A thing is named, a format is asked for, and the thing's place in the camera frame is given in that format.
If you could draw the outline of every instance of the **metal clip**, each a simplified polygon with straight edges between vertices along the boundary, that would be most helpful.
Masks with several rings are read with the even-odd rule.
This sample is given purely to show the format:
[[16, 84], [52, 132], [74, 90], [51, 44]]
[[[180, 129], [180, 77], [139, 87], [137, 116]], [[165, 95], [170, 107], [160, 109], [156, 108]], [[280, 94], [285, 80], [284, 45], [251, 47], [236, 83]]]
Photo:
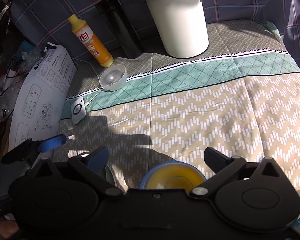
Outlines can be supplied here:
[[8, 2], [7, 4], [6, 4], [6, 6], [3, 8], [3, 10], [1, 11], [1, 13], [0, 13], [0, 21], [1, 21], [1, 18], [2, 18], [2, 16], [6, 13], [6, 11], [10, 8], [10, 6], [11, 6], [11, 2]]

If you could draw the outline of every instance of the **person's skin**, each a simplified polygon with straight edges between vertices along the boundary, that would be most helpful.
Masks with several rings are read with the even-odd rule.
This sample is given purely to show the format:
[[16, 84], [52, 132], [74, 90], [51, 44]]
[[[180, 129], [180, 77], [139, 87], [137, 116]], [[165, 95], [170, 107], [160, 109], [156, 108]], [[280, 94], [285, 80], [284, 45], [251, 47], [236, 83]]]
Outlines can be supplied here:
[[0, 235], [4, 239], [10, 238], [19, 230], [16, 222], [6, 220], [4, 217], [0, 218]]

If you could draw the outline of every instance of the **triangular cutout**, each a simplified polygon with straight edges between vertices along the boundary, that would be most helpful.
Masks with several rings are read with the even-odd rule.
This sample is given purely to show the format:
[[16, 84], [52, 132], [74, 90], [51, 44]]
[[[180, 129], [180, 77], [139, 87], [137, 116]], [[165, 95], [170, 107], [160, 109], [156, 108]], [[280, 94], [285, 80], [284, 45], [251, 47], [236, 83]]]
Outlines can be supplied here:
[[272, 163], [267, 163], [266, 164], [265, 168], [262, 171], [262, 175], [272, 176], [272, 177], [279, 177], [279, 174], [277, 173], [277, 171], [273, 167]]
[[52, 175], [52, 171], [49, 165], [47, 163], [43, 163], [40, 169], [38, 170], [37, 174], [35, 175], [35, 177], [37, 178], [37, 177], [45, 177], [51, 175]]

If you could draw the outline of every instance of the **blue and yellow bowl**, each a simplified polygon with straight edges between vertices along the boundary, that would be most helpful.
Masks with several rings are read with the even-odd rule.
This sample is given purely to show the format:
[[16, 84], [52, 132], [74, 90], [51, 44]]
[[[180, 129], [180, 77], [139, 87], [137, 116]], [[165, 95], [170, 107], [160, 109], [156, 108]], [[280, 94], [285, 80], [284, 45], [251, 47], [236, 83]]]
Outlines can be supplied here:
[[154, 166], [143, 177], [140, 189], [184, 188], [187, 193], [207, 179], [194, 166], [177, 161]]

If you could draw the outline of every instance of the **orange bottle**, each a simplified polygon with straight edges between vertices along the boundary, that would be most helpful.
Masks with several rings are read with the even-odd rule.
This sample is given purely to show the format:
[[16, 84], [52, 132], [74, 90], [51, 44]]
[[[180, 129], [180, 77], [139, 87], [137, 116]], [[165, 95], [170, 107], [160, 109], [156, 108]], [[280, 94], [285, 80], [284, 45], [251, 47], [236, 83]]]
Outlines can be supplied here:
[[71, 15], [68, 18], [68, 21], [71, 23], [71, 31], [77, 36], [79, 41], [81, 41], [100, 65], [103, 67], [110, 67], [113, 63], [113, 57], [93, 33], [86, 21], [78, 19], [75, 14]]

